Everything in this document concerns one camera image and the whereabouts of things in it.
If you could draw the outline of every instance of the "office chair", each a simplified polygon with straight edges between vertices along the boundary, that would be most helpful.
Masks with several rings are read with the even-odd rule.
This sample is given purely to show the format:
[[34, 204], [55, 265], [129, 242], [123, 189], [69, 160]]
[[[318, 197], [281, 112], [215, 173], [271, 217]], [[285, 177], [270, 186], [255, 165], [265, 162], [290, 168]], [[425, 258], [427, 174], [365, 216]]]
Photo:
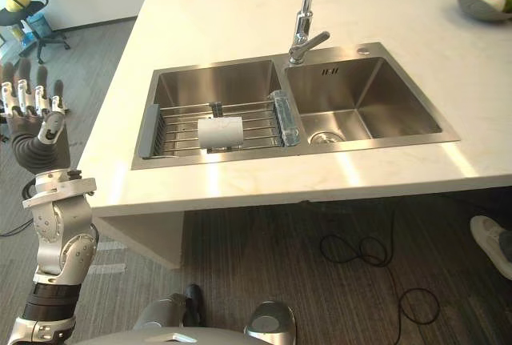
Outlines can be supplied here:
[[35, 31], [32, 27], [30, 27], [30, 24], [26, 20], [27, 17], [36, 14], [38, 11], [40, 11], [43, 7], [48, 5], [48, 0], [44, 0], [44, 2], [41, 1], [30, 1], [28, 6], [24, 6], [21, 4], [18, 0], [13, 0], [18, 5], [22, 7], [20, 11], [17, 12], [10, 12], [7, 9], [0, 10], [0, 26], [12, 26], [12, 25], [20, 25], [22, 27], [22, 22], [24, 22], [34, 33], [34, 37], [37, 39], [38, 43], [38, 62], [40, 64], [44, 63], [41, 59], [41, 52], [42, 48], [46, 46], [48, 43], [60, 43], [64, 45], [65, 49], [70, 49], [71, 47], [67, 44], [64, 39], [66, 39], [66, 36], [64, 34], [61, 34], [61, 39], [53, 39], [49, 37], [42, 37], [37, 31]]

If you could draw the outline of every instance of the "dish rack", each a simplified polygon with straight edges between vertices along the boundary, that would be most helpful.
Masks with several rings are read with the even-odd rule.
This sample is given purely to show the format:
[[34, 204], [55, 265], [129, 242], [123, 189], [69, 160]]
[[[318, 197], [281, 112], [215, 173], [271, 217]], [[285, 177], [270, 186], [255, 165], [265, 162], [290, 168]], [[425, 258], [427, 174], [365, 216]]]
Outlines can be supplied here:
[[[202, 149], [199, 146], [198, 120], [212, 117], [241, 117], [243, 144]], [[154, 104], [146, 110], [139, 156], [169, 158], [292, 146], [298, 140], [294, 142], [290, 138], [291, 119], [287, 98], [275, 92], [268, 100], [260, 102], [229, 105], [209, 102], [173, 107]], [[291, 132], [295, 132], [298, 138], [297, 129]]]

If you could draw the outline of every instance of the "power cord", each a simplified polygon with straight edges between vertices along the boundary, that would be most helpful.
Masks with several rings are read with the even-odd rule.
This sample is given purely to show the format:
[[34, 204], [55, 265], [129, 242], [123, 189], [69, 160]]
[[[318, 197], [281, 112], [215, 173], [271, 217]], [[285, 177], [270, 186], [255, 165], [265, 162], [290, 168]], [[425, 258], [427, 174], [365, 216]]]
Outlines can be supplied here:
[[94, 231], [94, 233], [96, 235], [96, 237], [94, 239], [96, 240], [96, 245], [98, 245], [99, 244], [99, 230], [96, 227], [96, 225], [94, 225], [93, 223], [90, 224], [90, 227], [93, 228], [93, 231]]
[[[395, 281], [395, 278], [393, 276], [393, 273], [391, 272], [391, 269], [389, 268], [389, 265], [393, 261], [394, 257], [394, 219], [396, 215], [397, 206], [395, 205], [395, 208], [393, 209], [393, 212], [391, 213], [391, 228], [390, 228], [390, 251], [388, 253], [388, 250], [386, 249], [386, 245], [379, 239], [376, 239], [372, 236], [366, 236], [359, 240], [358, 247], [353, 247], [345, 238], [343, 238], [341, 235], [335, 235], [335, 234], [329, 234], [322, 237], [320, 240], [320, 243], [318, 244], [318, 247], [320, 249], [320, 252], [322, 253], [322, 256], [331, 263], [337, 263], [337, 264], [344, 264], [349, 263], [351, 261], [354, 261], [355, 259], [361, 259], [363, 262], [367, 263], [368, 265], [372, 267], [380, 267], [386, 269], [388, 275], [391, 279], [391, 284], [393, 286], [393, 293], [397, 300], [397, 311], [398, 311], [398, 335], [397, 339], [394, 341], [394, 345], [398, 344], [400, 341], [400, 338], [402, 337], [402, 316], [405, 316], [409, 321], [412, 323], [416, 323], [417, 325], [429, 325], [433, 323], [436, 319], [438, 319], [439, 314], [441, 313], [441, 306], [439, 304], [439, 300], [437, 296], [428, 289], [424, 287], [413, 287], [410, 289], [406, 289], [403, 291], [400, 295], [398, 294], [397, 290], [397, 283]], [[354, 256], [349, 257], [348, 259], [336, 259], [332, 256], [330, 256], [327, 253], [327, 250], [325, 248], [325, 244], [328, 242], [333, 241], [339, 241], [341, 244], [345, 245], [354, 253]], [[377, 255], [371, 255], [367, 252], [365, 252], [365, 245], [367, 245], [369, 242], [376, 243], [380, 250], [382, 251], [382, 257], [379, 257]], [[415, 317], [411, 317], [409, 313], [404, 309], [403, 303], [404, 299], [408, 295], [411, 295], [413, 293], [422, 293], [424, 295], [427, 295], [431, 297], [431, 299], [435, 302], [435, 312], [432, 314], [431, 317], [428, 319], [416, 319]]]
[[457, 196], [447, 195], [447, 194], [443, 194], [443, 193], [438, 194], [437, 196], [441, 197], [441, 198], [444, 198], [444, 199], [450, 199], [450, 200], [452, 200], [452, 201], [454, 201], [456, 203], [465, 204], [468, 207], [472, 207], [473, 209], [476, 209], [476, 210], [479, 210], [481, 212], [487, 213], [488, 215], [499, 216], [499, 215], [508, 215], [509, 214], [508, 211], [504, 211], [504, 210], [501, 210], [501, 209], [495, 208], [495, 207], [484, 206], [484, 205], [481, 205], [479, 203], [474, 203], [473, 201], [470, 201], [469, 199], [460, 199]]
[[[22, 197], [23, 199], [30, 199], [32, 198], [32, 195], [30, 195], [30, 188], [35, 185], [35, 179], [31, 179], [22, 189]], [[33, 219], [29, 219], [28, 221], [25, 221], [22, 223], [19, 227], [15, 227], [14, 229], [11, 229], [10, 231], [7, 231], [6, 233], [0, 234], [0, 239], [5, 239], [7, 237], [12, 237], [13, 235], [17, 235], [24, 231], [27, 227], [32, 225]]]

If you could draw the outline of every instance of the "paper towel roll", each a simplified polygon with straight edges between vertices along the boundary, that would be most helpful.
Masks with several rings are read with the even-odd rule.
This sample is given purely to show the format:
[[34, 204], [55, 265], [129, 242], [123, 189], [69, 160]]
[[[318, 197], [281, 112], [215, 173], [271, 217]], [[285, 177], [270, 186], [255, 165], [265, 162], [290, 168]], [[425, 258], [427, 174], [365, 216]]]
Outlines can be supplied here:
[[242, 117], [199, 119], [198, 136], [199, 146], [202, 149], [242, 145]]

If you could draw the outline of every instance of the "person's foot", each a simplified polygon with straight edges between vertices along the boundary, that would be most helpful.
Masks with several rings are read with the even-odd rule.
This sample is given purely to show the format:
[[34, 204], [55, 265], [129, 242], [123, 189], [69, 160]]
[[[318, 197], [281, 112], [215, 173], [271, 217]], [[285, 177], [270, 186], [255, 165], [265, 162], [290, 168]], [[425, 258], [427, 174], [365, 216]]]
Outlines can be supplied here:
[[183, 317], [184, 327], [206, 327], [205, 303], [201, 288], [191, 283], [185, 289], [186, 313]]
[[499, 236], [505, 229], [485, 215], [475, 215], [471, 219], [470, 227], [474, 240], [486, 252], [496, 269], [512, 280], [512, 263], [506, 259], [499, 246]]

